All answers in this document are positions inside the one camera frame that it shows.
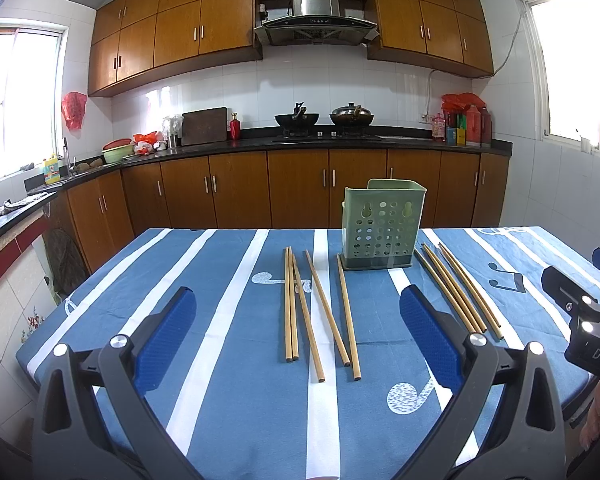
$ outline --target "wooden chopstick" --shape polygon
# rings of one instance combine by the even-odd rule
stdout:
[[[469,319],[469,321],[471,321],[471,324],[474,326],[475,331],[486,332],[487,326],[484,324],[478,313],[475,312],[474,306],[471,304],[471,301],[464,293],[464,290],[460,288],[458,282],[454,280],[453,276],[440,261],[437,254],[434,253],[431,249],[429,249],[429,247],[426,244],[422,244],[422,247],[424,248],[425,252],[427,253],[434,266],[438,270],[439,276],[443,279],[449,291],[451,291],[451,293],[456,298],[458,305],[460,305],[460,308],[464,310],[464,313],[466,314],[467,318]]]
[[[360,361],[358,360],[358,345],[356,344],[356,333],[353,331],[353,319],[351,317],[351,305],[349,304],[347,282],[344,279],[344,269],[342,268],[342,262],[340,261],[339,254],[336,254],[336,260],[338,261],[338,273],[340,274],[340,289],[342,290],[344,317],[347,320],[347,332],[349,333],[349,350],[351,351],[353,380],[359,381],[362,378],[362,375],[360,374]]]
[[[446,285],[442,282],[442,280],[440,279],[440,277],[438,276],[438,274],[436,273],[436,271],[433,270],[433,267],[431,267],[431,265],[429,264],[429,262],[424,258],[424,256],[422,256],[422,254],[420,254],[418,252],[417,249],[414,249],[413,253],[416,255],[416,257],[420,261],[420,263],[425,267],[425,269],[427,269],[429,271],[429,274],[435,280],[435,282],[438,284],[438,286],[440,287],[440,290],[442,290],[442,293],[449,300],[449,303],[451,303],[452,307],[454,308],[454,310],[456,311],[456,313],[458,314],[458,316],[460,317],[460,319],[464,323],[464,326],[466,327],[466,329],[469,332],[476,332],[474,326],[469,322],[469,319],[467,318],[466,314],[464,313],[464,310],[462,310],[460,308],[460,305],[458,305],[458,302],[456,301],[456,298],[454,298],[451,295],[451,292],[449,292],[449,289],[446,288]]]
[[[285,247],[285,358],[287,363],[294,360],[291,353],[291,310],[289,300],[289,248]]]
[[[344,348],[344,343],[342,342],[342,338],[340,336],[340,331],[338,330],[338,326],[336,325],[336,320],[333,319],[333,314],[331,313],[331,309],[329,307],[329,302],[327,302],[327,297],[324,295],[324,291],[322,290],[322,285],[320,284],[320,278],[318,278],[318,273],[315,272],[314,263],[311,261],[311,256],[309,256],[309,251],[304,250],[304,254],[306,256],[306,260],[309,262],[309,268],[311,269],[311,274],[314,277],[314,285],[318,289],[318,294],[320,295],[320,300],[322,303],[322,307],[324,309],[324,313],[329,320],[329,325],[331,326],[331,333],[333,333],[333,338],[336,340],[336,345],[338,346],[338,351],[340,352],[340,357],[342,358],[342,363],[345,366],[350,366],[351,361],[349,361],[349,355],[347,354],[347,349]]]
[[[296,256],[291,254],[291,260],[296,275],[296,281],[302,283],[300,278],[300,271],[298,270],[298,262],[296,262]],[[300,305],[302,307],[302,317],[304,317],[304,325],[306,326],[306,334],[309,338],[309,347],[311,348],[311,355],[314,358],[315,374],[318,376],[318,382],[324,382],[324,371],[322,370],[322,363],[320,362],[320,354],[318,353],[318,345],[315,343],[314,329],[311,326],[311,317],[309,316],[309,309],[306,306],[306,298],[304,296],[304,290],[302,286],[298,287],[298,294],[300,295]]]
[[[502,332],[499,330],[500,324],[498,323],[498,320],[493,315],[493,312],[491,311],[489,305],[487,305],[486,301],[484,301],[484,298],[482,297],[480,292],[478,292],[478,290],[475,288],[473,282],[471,281],[471,279],[469,279],[469,276],[467,275],[467,273],[464,272],[464,269],[460,266],[460,263],[458,262],[456,257],[453,255],[453,253],[451,251],[449,251],[449,249],[447,249],[443,244],[440,244],[439,247],[440,247],[440,250],[442,251],[442,254],[446,258],[446,260],[449,262],[449,265],[451,265],[453,270],[460,277],[462,282],[466,285],[466,288],[469,289],[469,292],[474,297],[474,300],[476,301],[478,306],[480,306],[480,308],[482,309],[482,312],[484,313],[484,317],[486,317],[487,321],[489,321],[489,324],[491,325],[491,328],[493,329],[493,332],[495,333],[495,335],[498,337],[498,339],[502,339],[503,338]]]
[[[294,285],[294,270],[293,270],[293,251],[289,247],[289,315],[291,316],[291,357],[294,361],[300,358],[298,349],[298,323],[296,319],[296,287]]]

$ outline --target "range hood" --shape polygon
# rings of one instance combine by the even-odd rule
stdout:
[[[264,45],[368,43],[378,25],[340,15],[339,0],[292,0],[292,16],[263,21],[255,33]]]

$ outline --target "blue gripper pad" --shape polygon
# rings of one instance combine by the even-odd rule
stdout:
[[[400,295],[400,315],[438,383],[458,393],[464,383],[462,356],[437,319],[445,314],[437,312],[417,286],[410,285]]]
[[[174,302],[171,309],[136,358],[134,386],[141,396],[160,385],[196,319],[196,296],[188,288],[181,288],[171,301]]]

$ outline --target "cloth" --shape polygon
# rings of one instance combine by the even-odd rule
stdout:
[[[589,381],[563,352],[568,316],[541,287],[554,265],[600,301],[600,271],[541,228],[420,230],[418,245],[441,240],[493,300],[500,346],[537,340],[549,357],[565,405]],[[307,290],[325,383],[317,383],[301,313],[300,360],[285,362],[283,279],[291,245]],[[335,255],[340,230],[150,229],[107,262],[20,348],[37,382],[58,342],[99,348],[132,333],[180,286],[196,295],[196,319],[146,400],[176,445],[209,479],[389,479],[411,456],[451,397],[429,370],[398,309],[414,283],[434,307],[452,313],[417,260],[405,269],[346,272],[362,380],[342,365],[313,290],[304,250],[314,258],[343,335],[346,323]],[[296,298],[297,310],[300,310]],[[459,460],[475,455],[496,409],[491,395]],[[104,388],[96,398],[113,439],[129,446]]]

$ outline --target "music note print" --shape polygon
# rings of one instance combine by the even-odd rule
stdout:
[[[521,292],[522,294],[526,294],[525,283],[522,274],[520,274],[519,272],[510,272],[509,270],[499,269],[497,264],[494,264],[493,262],[489,262],[489,267],[491,268],[491,270],[495,270],[496,272],[503,272],[504,274],[513,274],[513,284],[516,288],[498,285],[498,280],[489,280],[489,285],[494,286],[495,288],[503,288],[504,290],[512,290],[513,292]]]

